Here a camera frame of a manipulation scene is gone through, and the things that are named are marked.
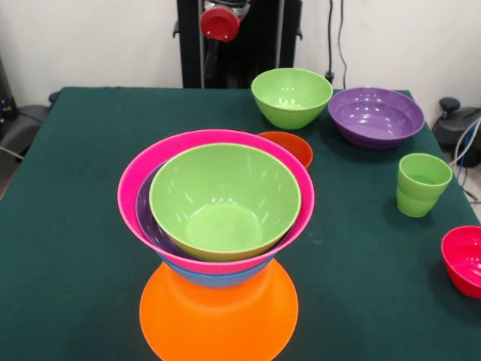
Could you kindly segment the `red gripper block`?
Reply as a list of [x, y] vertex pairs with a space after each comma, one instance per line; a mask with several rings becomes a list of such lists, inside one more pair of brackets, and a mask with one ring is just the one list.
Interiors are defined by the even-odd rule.
[[223, 7], [206, 10], [200, 19], [202, 34], [206, 42], [205, 67], [216, 67], [220, 41], [232, 41], [238, 34], [240, 19], [233, 11]]

